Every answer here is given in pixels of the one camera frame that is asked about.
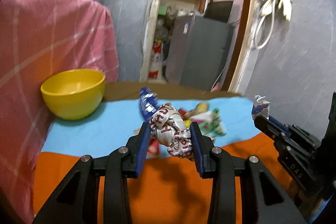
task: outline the refrigerator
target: refrigerator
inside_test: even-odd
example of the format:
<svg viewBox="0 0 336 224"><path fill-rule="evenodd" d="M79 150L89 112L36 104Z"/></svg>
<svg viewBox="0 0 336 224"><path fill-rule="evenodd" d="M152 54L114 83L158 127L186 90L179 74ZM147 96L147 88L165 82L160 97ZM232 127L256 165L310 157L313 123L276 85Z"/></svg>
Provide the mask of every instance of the refrigerator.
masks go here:
<svg viewBox="0 0 336 224"><path fill-rule="evenodd" d="M234 27L201 16L175 20L166 61L169 83L210 91L223 70Z"/></svg>

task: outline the pink plaid cloth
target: pink plaid cloth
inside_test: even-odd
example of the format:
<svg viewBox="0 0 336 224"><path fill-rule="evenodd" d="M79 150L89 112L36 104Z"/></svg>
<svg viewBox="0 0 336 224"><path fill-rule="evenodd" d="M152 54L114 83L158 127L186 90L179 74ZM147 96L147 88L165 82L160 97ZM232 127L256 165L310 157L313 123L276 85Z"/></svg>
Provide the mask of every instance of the pink plaid cloth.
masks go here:
<svg viewBox="0 0 336 224"><path fill-rule="evenodd" d="M113 22L91 0L1 0L0 34L0 185L31 223L35 165L53 119L40 85L75 68L101 70L116 81Z"/></svg>

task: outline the screw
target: screw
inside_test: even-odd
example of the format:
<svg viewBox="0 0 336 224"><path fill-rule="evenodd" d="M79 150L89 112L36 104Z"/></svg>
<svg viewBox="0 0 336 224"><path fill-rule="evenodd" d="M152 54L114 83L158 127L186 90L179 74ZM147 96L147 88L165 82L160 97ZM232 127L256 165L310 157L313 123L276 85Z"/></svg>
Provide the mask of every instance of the screw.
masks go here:
<svg viewBox="0 0 336 224"><path fill-rule="evenodd" d="M222 152L222 149L220 147L215 146L211 149L211 151L214 152L215 154L219 154Z"/></svg>
<svg viewBox="0 0 336 224"><path fill-rule="evenodd" d="M122 153L122 154L125 154L125 153L128 152L128 148L125 147L125 146L122 146L122 147L120 147L120 148L118 149L118 152L119 152L119 153Z"/></svg>
<svg viewBox="0 0 336 224"><path fill-rule="evenodd" d="M87 162L89 159L90 159L90 155L81 156L81 161L82 162Z"/></svg>
<svg viewBox="0 0 336 224"><path fill-rule="evenodd" d="M254 164L259 161L259 159L256 156L250 156L249 160L250 162L253 162Z"/></svg>

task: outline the bowl rim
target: bowl rim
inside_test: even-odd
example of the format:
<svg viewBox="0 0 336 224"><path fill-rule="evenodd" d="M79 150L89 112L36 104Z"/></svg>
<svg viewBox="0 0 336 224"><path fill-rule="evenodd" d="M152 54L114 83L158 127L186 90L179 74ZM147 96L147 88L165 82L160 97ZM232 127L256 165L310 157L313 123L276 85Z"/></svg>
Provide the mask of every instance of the bowl rim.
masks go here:
<svg viewBox="0 0 336 224"><path fill-rule="evenodd" d="M52 77L54 77L56 75L61 75L61 74L64 74L64 73L71 73L71 72L75 72L75 71L79 71L79 70L90 70L90 71L94 71L94 72L99 72L102 75L102 79L98 83L96 83L96 84L94 84L94 85L92 85L92 86L90 86L88 88L85 88L85 89L80 90L80 91L75 91L75 92L72 92L72 93L55 93L55 92L49 92L49 91L46 91L43 88L44 83L47 82L50 78L52 78ZM47 78L46 80L44 80L44 82L41 85L40 90L41 90L42 94L46 94L46 95L49 95L49 96L56 96L56 97L58 97L58 96L66 96L66 95L73 95L73 94L79 94L79 93L82 93L84 91L87 91L87 90L90 90L92 88L97 87L98 85L100 85L102 82L105 81L105 78L106 78L106 75L103 72L101 72L100 70L95 70L95 69L72 69L72 70L65 70L65 71L61 71L61 72L59 72L59 73L57 73L55 75L52 75L49 78Z"/></svg>

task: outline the bowl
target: bowl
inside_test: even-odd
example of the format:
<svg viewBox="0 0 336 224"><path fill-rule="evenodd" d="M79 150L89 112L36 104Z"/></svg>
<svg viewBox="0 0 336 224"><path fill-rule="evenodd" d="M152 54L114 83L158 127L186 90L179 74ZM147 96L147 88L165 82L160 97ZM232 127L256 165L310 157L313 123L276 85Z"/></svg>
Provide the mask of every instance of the bowl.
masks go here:
<svg viewBox="0 0 336 224"><path fill-rule="evenodd" d="M105 92L105 74L91 69L75 69L53 75L41 85L44 102L64 120L78 120L98 107Z"/></svg>

